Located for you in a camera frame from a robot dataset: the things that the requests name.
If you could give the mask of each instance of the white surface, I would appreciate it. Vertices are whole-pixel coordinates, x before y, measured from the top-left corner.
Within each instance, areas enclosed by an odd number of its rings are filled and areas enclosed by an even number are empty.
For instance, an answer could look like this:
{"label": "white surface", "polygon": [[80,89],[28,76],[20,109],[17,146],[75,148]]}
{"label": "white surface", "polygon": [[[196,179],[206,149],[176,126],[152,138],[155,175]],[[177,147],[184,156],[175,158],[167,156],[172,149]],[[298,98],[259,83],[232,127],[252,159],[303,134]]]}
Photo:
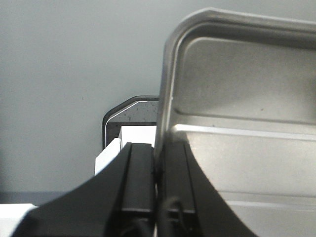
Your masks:
{"label": "white surface", "polygon": [[127,142],[155,145],[156,126],[122,126],[120,131],[122,147]]}
{"label": "white surface", "polygon": [[26,204],[0,204],[0,237],[9,237],[28,210],[36,208]]}
{"label": "white surface", "polygon": [[120,139],[114,140],[95,159],[94,175],[104,169],[120,152]]}

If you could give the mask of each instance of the black plastic part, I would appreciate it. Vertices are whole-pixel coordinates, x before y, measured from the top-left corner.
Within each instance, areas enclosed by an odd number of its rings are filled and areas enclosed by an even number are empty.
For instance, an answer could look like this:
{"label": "black plastic part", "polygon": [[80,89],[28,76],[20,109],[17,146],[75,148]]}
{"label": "black plastic part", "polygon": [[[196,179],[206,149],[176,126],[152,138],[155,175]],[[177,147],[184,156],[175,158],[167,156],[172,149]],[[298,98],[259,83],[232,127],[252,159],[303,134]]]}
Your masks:
{"label": "black plastic part", "polygon": [[182,203],[183,211],[194,214],[194,200],[183,144],[166,144],[163,152],[163,200],[178,197]]}
{"label": "black plastic part", "polygon": [[122,211],[152,214],[154,198],[153,148],[150,144],[133,143]]}
{"label": "black plastic part", "polygon": [[111,218],[120,210],[130,150],[127,143],[97,176],[72,192],[34,209],[13,237],[111,237]]}
{"label": "black plastic part", "polygon": [[126,108],[128,105],[136,102],[136,101],[158,101],[159,100],[159,96],[151,96],[151,95],[147,95],[147,96],[134,96],[128,100],[126,100],[125,102],[119,104],[118,106],[114,107],[113,109],[111,109],[110,111],[108,111],[102,120],[102,147],[103,150],[106,147],[106,137],[105,137],[105,125],[107,123],[107,121],[109,120],[109,118],[117,113],[118,111]]}

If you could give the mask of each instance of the metal tray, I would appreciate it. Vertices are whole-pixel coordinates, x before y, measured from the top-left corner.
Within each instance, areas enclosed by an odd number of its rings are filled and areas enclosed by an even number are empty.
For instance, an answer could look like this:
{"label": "metal tray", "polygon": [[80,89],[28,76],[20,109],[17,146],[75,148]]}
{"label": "metal tray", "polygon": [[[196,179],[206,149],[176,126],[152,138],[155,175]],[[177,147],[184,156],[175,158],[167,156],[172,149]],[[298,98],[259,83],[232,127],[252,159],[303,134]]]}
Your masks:
{"label": "metal tray", "polygon": [[156,156],[187,140],[259,236],[316,233],[316,24],[207,9],[165,45]]}

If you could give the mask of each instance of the gray background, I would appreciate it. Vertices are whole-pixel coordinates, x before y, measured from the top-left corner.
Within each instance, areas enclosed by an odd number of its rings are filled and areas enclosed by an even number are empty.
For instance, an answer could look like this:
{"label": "gray background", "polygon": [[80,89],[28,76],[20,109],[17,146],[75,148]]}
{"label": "gray background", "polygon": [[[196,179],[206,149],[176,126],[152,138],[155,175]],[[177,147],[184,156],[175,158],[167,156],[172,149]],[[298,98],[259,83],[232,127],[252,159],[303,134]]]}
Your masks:
{"label": "gray background", "polygon": [[209,6],[316,20],[315,0],[1,1],[0,191],[91,177],[105,112],[159,93],[166,38]]}

